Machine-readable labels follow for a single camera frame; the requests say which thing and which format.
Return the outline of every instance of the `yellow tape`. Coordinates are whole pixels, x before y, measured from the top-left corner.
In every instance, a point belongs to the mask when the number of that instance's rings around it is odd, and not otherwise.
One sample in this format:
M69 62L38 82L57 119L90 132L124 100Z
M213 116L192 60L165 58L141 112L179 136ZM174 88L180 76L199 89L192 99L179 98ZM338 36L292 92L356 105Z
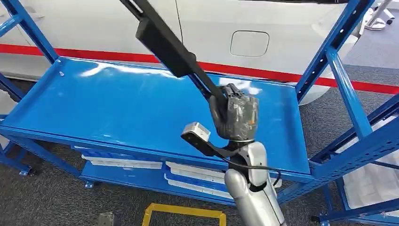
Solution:
M226 226L226 215L221 211L204 210L204 209L182 207L182 206L171 206L171 205L164 205L158 203L151 203L145 209L143 223L141 224L141 226L150 225L151 214L153 211L178 213L178 214L185 214L185 215L192 215L192 216L206 217L206 218L218 218L219 226Z

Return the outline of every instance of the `lower shelf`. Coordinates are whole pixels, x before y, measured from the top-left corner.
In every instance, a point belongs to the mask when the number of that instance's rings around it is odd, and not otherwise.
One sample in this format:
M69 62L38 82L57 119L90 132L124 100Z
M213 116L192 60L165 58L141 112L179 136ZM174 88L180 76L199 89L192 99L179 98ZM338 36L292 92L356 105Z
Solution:
M113 166L98 166L86 162L80 178L117 185L138 187L155 192L185 196L189 198L216 202L224 205L235 205L233 199L227 199L211 194L172 186L165 179L165 170L123 168Z
M341 197L341 201L345 210L350 210L351 208L348 205L348 200L345 194L345 189L343 187L344 183L342 178L336 180L336 185L338 189L338 193ZM359 218L351 218L349 221L359 222L363 224L372 224L372 225L382 225L382 226L399 226L399 217L387 216L383 214L374 214L370 216L364 216Z

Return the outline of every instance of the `robotic arm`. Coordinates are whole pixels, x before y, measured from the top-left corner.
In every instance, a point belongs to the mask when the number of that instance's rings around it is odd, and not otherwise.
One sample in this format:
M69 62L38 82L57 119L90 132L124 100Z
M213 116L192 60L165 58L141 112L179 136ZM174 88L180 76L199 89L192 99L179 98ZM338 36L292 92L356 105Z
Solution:
M217 87L147 0L120 1L140 21L136 37L173 75L188 76L208 101L216 131L229 140L228 145L213 146L208 141L210 132L198 122L187 125L181 137L204 155L216 155L229 164L225 184L244 223L286 226L271 184L268 170L272 168L267 167L266 149L254 140L258 99L245 95L233 84Z
M187 125L181 137L204 155L216 155L229 163L224 181L245 225L287 226L266 167L266 149L254 140L258 100L233 84L222 90L228 102L225 120L221 119L215 98L211 96L208 102L216 131L229 144L224 148L214 147L208 142L210 132L198 122Z

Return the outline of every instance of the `car body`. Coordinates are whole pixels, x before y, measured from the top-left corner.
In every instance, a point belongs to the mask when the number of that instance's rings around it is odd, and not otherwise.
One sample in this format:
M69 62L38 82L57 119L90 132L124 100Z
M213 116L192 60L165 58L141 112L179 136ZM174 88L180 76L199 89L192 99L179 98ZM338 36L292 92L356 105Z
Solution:
M346 6L336 1L321 4L305 0L300 3L264 0L149 2L199 62L217 65L205 70L224 72L223 67L235 66L237 70L230 74L257 77L240 69L261 69L264 78L268 73L302 74ZM133 56L130 61L148 64L143 59L151 52L135 38L138 21L118 0L21 0L21 3L54 48L91 50L97 54L129 53ZM1 6L0 23L8 17ZM358 36L352 33L340 55L345 56L357 40ZM35 44L20 27L0 38L0 72L5 75L37 80L49 67L42 56L26 52L10 54L9 45ZM322 77L333 78L328 67ZM301 104L315 100L328 89L313 86Z

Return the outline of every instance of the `car door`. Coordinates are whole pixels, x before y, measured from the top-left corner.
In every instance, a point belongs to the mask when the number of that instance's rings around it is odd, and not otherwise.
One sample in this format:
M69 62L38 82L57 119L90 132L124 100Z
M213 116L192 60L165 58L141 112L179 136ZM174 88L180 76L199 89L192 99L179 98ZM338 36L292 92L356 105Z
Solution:
M177 0L184 45L199 61L302 74L346 6L305 2Z
M181 38L175 0L149 1ZM22 0L55 48L150 54L137 39L138 20L118 0Z

